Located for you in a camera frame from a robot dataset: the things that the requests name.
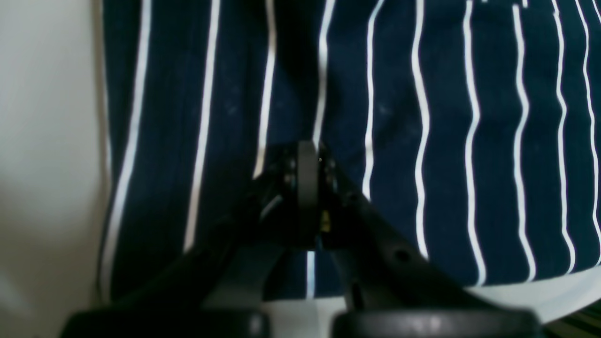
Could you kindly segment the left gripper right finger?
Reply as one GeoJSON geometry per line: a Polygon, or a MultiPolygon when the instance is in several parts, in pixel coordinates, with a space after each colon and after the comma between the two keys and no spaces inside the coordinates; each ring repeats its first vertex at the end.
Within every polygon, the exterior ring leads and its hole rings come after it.
{"type": "Polygon", "coordinates": [[[318,151],[322,248],[335,264],[347,311],[333,338],[543,338],[533,311],[465,291],[397,233],[340,169],[318,151]]]}

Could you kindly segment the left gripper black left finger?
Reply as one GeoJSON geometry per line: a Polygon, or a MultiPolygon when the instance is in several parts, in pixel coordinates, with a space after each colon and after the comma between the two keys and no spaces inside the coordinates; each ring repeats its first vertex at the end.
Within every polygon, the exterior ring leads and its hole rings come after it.
{"type": "Polygon", "coordinates": [[[263,289],[288,250],[313,250],[320,159],[311,141],[280,148],[230,212],[183,257],[111,306],[79,312],[63,338],[268,338],[263,289]]]}

